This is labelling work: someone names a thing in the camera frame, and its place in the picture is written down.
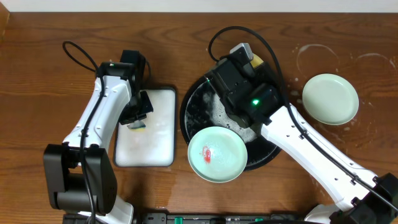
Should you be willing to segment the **yellow blue sponge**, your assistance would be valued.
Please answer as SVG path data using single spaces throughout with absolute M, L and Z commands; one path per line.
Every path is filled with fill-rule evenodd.
M 127 125 L 127 128 L 133 131 L 142 130 L 146 128 L 146 125 L 143 121 L 137 120 L 133 123 Z

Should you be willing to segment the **yellow plate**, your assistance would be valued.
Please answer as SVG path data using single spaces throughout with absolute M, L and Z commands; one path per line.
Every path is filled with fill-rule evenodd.
M 250 61 L 250 64 L 253 68 L 257 68 L 264 63 L 263 59 L 261 59 L 258 55 L 253 54 L 253 58 Z

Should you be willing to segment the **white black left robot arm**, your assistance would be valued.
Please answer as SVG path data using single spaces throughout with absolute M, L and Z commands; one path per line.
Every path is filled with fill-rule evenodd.
M 50 206 L 76 212 L 87 223 L 132 223 L 134 208 L 118 196 L 109 156 L 117 124 L 143 119 L 152 106 L 142 79 L 146 62 L 104 62 L 96 69 L 92 96 L 61 144 L 44 151 Z

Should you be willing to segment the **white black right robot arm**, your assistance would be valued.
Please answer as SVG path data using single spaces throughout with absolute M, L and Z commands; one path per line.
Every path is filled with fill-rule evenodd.
M 397 218 L 397 177 L 378 177 L 343 154 L 304 120 L 266 71 L 224 58 L 205 78 L 231 119 L 285 151 L 332 198 L 333 204 L 312 209 L 306 222 L 391 223 Z

